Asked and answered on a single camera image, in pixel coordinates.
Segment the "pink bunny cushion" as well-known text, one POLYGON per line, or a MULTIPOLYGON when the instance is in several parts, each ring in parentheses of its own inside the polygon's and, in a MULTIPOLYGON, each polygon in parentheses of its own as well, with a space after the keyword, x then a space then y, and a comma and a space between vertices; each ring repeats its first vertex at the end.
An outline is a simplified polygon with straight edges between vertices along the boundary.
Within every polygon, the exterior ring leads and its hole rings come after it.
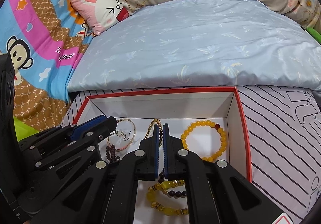
POLYGON ((71 0, 71 5, 97 36, 129 17, 120 0, 71 0))

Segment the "light blue pillow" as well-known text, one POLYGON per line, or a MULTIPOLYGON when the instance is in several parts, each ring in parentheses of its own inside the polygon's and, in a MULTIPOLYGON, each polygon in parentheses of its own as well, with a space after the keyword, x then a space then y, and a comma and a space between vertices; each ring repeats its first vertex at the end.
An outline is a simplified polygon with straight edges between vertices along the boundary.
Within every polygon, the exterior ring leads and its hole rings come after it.
POLYGON ((254 0, 175 0, 93 38, 67 89, 273 85, 320 90, 320 44, 254 0))

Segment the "colourful cartoon monkey blanket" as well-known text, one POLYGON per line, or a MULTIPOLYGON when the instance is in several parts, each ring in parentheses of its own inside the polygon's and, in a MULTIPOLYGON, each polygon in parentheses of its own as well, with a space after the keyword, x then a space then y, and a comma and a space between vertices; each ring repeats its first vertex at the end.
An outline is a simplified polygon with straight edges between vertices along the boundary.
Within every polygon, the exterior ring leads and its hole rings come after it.
POLYGON ((14 125, 19 140, 59 125, 67 85, 92 40, 71 0, 4 0, 1 53, 11 55, 14 125))

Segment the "grey striped bed sheet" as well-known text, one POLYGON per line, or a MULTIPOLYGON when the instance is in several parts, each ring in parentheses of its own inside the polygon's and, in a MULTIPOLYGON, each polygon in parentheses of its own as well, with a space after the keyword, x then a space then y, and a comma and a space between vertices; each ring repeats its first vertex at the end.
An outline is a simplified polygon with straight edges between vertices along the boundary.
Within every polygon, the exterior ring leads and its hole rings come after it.
MULTIPOLYGON (((320 223, 320 109, 313 93, 294 87, 236 88, 249 134, 251 182, 294 223, 320 223)), ((74 101, 63 126, 73 124, 74 101)))

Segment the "red white cardboard box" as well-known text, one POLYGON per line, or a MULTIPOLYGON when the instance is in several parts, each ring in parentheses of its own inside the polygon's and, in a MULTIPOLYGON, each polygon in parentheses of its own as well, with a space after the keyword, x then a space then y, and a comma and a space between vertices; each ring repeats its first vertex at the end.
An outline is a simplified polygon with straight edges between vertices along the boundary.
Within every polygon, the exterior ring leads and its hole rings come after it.
MULTIPOLYGON (((218 157, 229 162, 249 182, 252 181, 249 134, 241 98, 236 87, 156 88, 80 93, 72 108, 72 123, 81 124, 99 115, 130 119, 136 128, 133 143, 125 151, 138 149, 153 119, 167 123, 171 136, 180 138, 196 121, 220 124, 227 134, 226 151, 218 157)), ((188 149, 199 157, 209 157, 220 147, 220 137, 210 126, 196 127, 187 137, 188 149)), ((189 223, 188 216, 165 216, 146 200, 152 182, 139 182, 134 223, 189 223)))

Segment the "green plastic object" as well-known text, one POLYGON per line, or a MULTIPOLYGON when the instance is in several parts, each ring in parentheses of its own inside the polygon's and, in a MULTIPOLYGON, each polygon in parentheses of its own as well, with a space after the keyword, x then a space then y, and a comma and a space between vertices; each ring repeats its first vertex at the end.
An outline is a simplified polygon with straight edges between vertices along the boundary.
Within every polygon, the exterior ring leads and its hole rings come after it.
POLYGON ((314 28, 308 27, 306 31, 313 36, 313 38, 321 44, 321 34, 318 33, 314 28))

